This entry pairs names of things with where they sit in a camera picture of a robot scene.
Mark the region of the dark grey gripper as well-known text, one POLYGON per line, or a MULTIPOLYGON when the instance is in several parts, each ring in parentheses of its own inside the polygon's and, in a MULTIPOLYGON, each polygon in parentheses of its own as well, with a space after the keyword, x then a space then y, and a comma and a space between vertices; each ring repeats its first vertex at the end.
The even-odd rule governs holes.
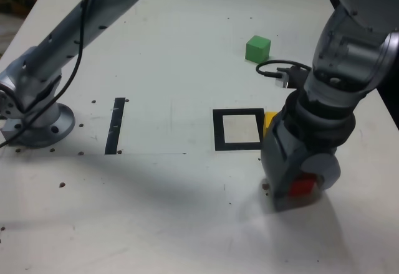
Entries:
POLYGON ((341 173, 335 148, 310 149, 284 124, 281 111, 265 113, 261 163, 269 205, 275 212, 315 204, 318 187, 329 189, 341 173))

